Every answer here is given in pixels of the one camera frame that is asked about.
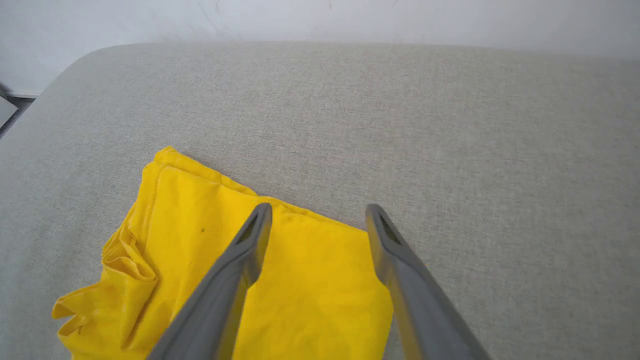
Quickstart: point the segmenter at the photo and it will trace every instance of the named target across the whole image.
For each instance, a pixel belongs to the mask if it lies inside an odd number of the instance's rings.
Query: cloth fold
[[[249,289],[234,359],[380,359],[392,304],[367,235],[258,196],[171,147],[102,251],[97,284],[56,301],[58,337],[76,359],[142,359],[261,202],[273,224]]]

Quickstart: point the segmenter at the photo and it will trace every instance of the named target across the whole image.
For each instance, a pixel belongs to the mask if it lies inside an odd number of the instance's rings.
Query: folded cloth
[[[273,208],[262,273],[249,289],[234,359],[380,359],[392,304],[367,234],[297,208],[171,147],[102,250],[97,284],[56,301],[74,358],[140,359],[261,202]]]

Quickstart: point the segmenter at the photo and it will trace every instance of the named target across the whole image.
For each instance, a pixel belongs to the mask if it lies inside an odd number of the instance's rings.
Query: gray fabric surface
[[[640,64],[410,45],[149,44],[67,69],[0,141],[0,353],[66,357],[172,145],[357,227],[380,203],[495,359],[640,357]],[[401,358],[397,333],[388,359]]]

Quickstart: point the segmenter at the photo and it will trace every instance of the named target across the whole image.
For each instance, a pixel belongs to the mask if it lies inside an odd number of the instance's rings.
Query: yellow garment
[[[391,324],[367,234],[256,195],[171,147],[102,250],[97,284],[58,299],[58,337],[76,359],[143,359],[254,207],[273,225],[250,288],[234,359],[380,359]]]

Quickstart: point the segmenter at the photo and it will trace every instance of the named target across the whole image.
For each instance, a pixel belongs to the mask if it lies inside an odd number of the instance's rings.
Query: white background
[[[636,0],[0,0],[0,83],[38,95],[80,56],[161,41],[458,44],[640,58]]]

